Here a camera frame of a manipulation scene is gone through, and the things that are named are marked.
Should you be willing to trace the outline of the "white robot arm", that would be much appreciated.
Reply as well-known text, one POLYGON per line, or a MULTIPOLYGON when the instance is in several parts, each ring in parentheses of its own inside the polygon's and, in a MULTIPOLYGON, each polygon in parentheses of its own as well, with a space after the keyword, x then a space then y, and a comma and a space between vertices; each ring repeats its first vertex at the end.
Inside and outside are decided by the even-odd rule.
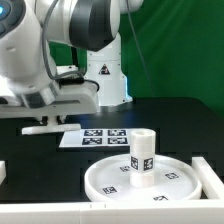
POLYGON ((0 118, 91 114, 130 104, 120 16, 143 1, 0 0, 0 118), (85 49, 87 71, 57 66, 51 42, 85 49))

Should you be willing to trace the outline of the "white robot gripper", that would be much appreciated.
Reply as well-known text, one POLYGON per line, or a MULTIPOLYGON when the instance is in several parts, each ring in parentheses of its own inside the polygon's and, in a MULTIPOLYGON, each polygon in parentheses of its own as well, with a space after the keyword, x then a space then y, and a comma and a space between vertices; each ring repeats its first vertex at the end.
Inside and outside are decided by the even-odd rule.
POLYGON ((95 84, 52 83, 33 94, 0 95, 0 119, 93 114, 99 109, 95 84))

